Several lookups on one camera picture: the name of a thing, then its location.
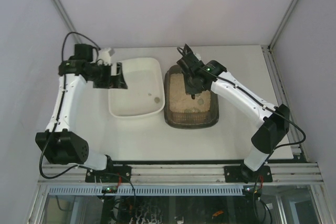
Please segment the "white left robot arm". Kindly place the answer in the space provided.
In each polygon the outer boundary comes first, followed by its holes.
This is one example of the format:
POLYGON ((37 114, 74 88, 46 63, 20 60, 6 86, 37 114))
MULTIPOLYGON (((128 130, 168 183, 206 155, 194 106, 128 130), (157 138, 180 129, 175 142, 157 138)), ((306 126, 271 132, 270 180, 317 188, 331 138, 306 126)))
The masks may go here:
POLYGON ((40 159, 51 164, 83 166, 105 170, 111 158, 89 147, 89 142, 76 132, 80 97, 88 83, 95 89, 127 89, 122 63, 111 63, 112 48, 97 49, 76 44, 74 55, 63 60, 58 68, 59 89, 51 119, 35 142, 41 150, 40 159))

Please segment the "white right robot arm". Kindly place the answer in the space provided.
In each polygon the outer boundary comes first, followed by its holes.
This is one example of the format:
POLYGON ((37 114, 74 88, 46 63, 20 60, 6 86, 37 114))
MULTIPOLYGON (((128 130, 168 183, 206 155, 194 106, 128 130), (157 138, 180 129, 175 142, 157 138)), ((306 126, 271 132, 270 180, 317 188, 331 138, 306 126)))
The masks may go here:
POLYGON ((284 104, 275 106, 255 95, 216 60, 204 64, 191 51, 181 55, 177 64, 182 69, 186 85, 190 87, 186 89, 187 93, 211 91, 255 124, 257 131, 251 138, 252 147, 244 159, 243 169, 258 171, 289 131, 289 108, 284 104))

